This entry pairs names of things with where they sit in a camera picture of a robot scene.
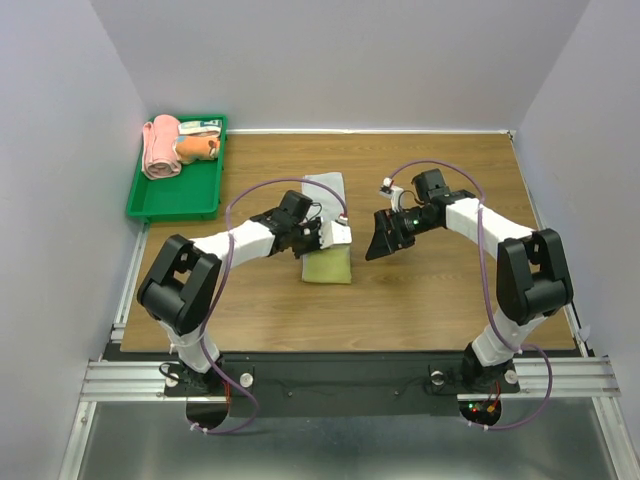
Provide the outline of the orange polka dot towel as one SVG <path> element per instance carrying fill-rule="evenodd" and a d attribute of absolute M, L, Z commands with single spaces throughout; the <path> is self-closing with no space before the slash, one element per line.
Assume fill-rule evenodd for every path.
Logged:
<path fill-rule="evenodd" d="M 215 160 L 220 146 L 220 137 L 216 135 L 181 135 L 172 145 L 177 160 L 183 165 Z"/>

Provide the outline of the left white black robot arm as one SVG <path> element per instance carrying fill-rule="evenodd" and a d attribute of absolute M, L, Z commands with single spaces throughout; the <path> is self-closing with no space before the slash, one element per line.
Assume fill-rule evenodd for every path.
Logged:
<path fill-rule="evenodd" d="M 199 239 L 173 235 L 163 244 L 137 292 L 137 302 L 165 330 L 188 382 L 210 394 L 222 384 L 218 347 L 206 323 L 232 268 L 291 250 L 296 258 L 321 249 L 325 221 L 307 216 L 315 202 L 289 190 L 280 204 L 241 225 Z"/>

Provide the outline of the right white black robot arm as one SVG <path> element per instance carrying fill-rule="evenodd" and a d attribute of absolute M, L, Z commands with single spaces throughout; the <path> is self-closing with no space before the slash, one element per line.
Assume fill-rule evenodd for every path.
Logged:
<path fill-rule="evenodd" d="M 533 230 L 485 207 L 483 193 L 453 191 L 438 169 L 412 180 L 415 206 L 402 203 L 404 189 L 393 177 L 383 180 L 381 195 L 390 206 L 374 214 L 374 233 L 365 254 L 368 261 L 383 258 L 415 244 L 417 235 L 438 228 L 474 242 L 480 267 L 496 261 L 496 292 L 485 301 L 498 307 L 488 311 L 488 326 L 463 353 L 460 378 L 472 390 L 482 390 L 504 375 L 514 355 L 547 318 L 570 304 L 572 280 L 560 235 L 553 229 Z"/>

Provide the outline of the yellow green towel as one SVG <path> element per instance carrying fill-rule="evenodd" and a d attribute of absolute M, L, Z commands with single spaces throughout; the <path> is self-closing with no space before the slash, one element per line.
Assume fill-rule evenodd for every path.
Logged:
<path fill-rule="evenodd" d="M 306 175 L 306 179 L 326 185 L 342 200 L 346 199 L 343 175 L 339 172 Z M 311 208 L 311 217 L 319 216 L 324 223 L 337 220 L 343 212 L 341 203 L 327 190 L 316 185 L 303 183 L 301 192 L 310 197 L 316 206 Z M 313 284 L 350 284 L 351 246 L 337 245 L 304 255 L 302 280 Z"/>

